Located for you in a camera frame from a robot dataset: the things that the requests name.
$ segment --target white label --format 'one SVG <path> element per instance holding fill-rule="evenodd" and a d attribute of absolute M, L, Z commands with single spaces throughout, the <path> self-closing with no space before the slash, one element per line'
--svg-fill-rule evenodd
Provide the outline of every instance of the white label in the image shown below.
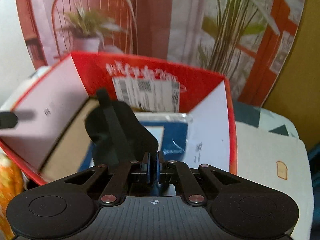
<path fill-rule="evenodd" d="M 155 112 L 179 112 L 180 84 L 174 81 L 114 77 L 118 100 Z"/>

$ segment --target black fabric pouch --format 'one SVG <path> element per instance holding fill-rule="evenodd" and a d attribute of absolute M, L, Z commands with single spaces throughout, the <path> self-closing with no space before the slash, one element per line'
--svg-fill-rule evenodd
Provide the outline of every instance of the black fabric pouch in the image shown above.
<path fill-rule="evenodd" d="M 92 158 L 96 165 L 142 161 L 145 152 L 157 152 L 157 139 L 125 102 L 111 101 L 105 89 L 99 89 L 97 97 L 100 106 L 85 120 L 85 129 L 95 144 Z"/>

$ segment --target chair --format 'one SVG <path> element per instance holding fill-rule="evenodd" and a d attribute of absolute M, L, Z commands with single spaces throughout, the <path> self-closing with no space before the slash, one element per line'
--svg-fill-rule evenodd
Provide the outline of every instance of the chair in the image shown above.
<path fill-rule="evenodd" d="M 70 32 L 60 29 L 68 25 L 66 12 L 75 12 L 76 7 L 85 10 L 98 9 L 104 16 L 115 19 L 116 24 L 126 32 L 112 32 L 113 38 L 105 38 L 105 44 L 114 45 L 124 53 L 137 50 L 136 21 L 130 0 L 54 0 L 52 4 L 52 27 L 59 58 L 72 49 L 73 37 Z"/>

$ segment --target orange plush toy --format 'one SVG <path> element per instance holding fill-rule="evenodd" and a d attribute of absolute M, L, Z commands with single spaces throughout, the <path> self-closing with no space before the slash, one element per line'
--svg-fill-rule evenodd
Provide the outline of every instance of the orange plush toy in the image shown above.
<path fill-rule="evenodd" d="M 20 169 L 6 155 L 0 153 L 0 229 L 7 240 L 14 237 L 6 218 L 7 206 L 22 190 Z"/>

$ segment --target yellow wall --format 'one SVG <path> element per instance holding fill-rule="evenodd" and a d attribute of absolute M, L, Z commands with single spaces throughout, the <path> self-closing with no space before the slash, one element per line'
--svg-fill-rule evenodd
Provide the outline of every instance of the yellow wall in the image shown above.
<path fill-rule="evenodd" d="M 289 118 L 307 150 L 320 142 L 320 0 L 307 0 L 300 27 L 264 108 Z"/>

